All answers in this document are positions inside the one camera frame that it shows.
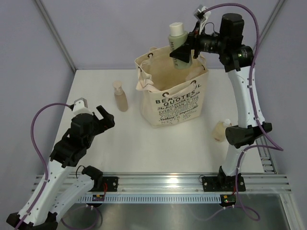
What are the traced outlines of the pale green round bottle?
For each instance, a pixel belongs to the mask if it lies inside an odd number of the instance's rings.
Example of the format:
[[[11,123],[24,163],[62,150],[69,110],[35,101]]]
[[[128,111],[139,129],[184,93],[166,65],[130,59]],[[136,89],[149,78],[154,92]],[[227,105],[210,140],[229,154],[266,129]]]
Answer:
[[[172,52],[185,43],[188,37],[188,32],[185,31],[184,24],[180,22],[170,24],[169,28],[170,35],[168,36],[168,40],[170,50]],[[189,63],[183,62],[176,58],[172,58],[172,60],[176,69],[188,69],[192,64],[191,56],[189,56]]]

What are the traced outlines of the beige pump bottle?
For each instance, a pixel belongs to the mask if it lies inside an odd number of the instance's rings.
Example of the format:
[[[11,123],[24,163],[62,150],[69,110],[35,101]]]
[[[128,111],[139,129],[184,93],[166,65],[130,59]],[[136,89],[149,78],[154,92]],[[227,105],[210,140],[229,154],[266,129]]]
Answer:
[[[114,96],[117,103],[117,107],[121,112],[128,110],[128,101],[124,90],[122,89],[122,82],[116,80],[113,82]]]

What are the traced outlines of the cream canvas tote bag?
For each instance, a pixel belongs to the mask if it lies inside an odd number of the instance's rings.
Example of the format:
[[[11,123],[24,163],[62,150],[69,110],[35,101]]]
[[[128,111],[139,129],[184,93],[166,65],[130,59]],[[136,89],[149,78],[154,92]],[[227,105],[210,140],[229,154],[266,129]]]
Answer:
[[[187,69],[176,69],[170,47],[152,47],[135,59],[136,90],[143,93],[142,116],[152,127],[176,125],[201,114],[209,71],[199,55]]]

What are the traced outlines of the cream pump lotion bottle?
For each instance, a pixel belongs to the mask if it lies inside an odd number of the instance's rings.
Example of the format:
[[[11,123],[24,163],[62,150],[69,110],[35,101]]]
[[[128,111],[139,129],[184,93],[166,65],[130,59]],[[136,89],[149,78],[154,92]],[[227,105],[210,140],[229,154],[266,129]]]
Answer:
[[[212,137],[217,142],[223,142],[226,139],[225,131],[228,127],[231,127],[232,123],[230,119],[225,119],[222,121],[219,121],[213,131],[212,131]]]

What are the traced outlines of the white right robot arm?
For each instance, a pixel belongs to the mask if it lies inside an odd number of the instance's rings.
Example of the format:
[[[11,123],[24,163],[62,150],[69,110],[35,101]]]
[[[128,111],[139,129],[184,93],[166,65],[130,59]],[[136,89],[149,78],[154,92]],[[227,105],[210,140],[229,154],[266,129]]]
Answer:
[[[240,173],[240,164],[244,153],[251,149],[255,140],[272,130],[272,124],[265,122],[261,113],[257,90],[253,85],[255,70],[252,66],[254,53],[251,47],[242,43],[244,20],[237,13],[222,16],[220,31],[206,34],[204,27],[208,15],[195,14],[198,19],[186,41],[170,53],[170,57],[187,62],[190,56],[197,58],[200,52],[219,55],[236,99],[238,124],[226,128],[225,135],[229,143],[226,159],[216,176],[203,176],[202,186],[205,192],[245,191],[244,180]]]

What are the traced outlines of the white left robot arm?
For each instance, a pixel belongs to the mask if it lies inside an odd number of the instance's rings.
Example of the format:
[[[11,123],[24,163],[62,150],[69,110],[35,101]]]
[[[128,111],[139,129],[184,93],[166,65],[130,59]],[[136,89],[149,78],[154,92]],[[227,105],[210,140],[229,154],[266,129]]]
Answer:
[[[87,166],[76,182],[58,194],[67,176],[76,169],[80,159],[86,155],[94,138],[115,126],[114,116],[103,106],[97,106],[102,115],[77,109],[71,105],[75,116],[71,126],[53,148],[49,161],[45,164],[45,173],[25,206],[11,213],[6,222],[16,230],[55,230],[63,215],[85,193],[106,189],[103,172],[93,166]]]

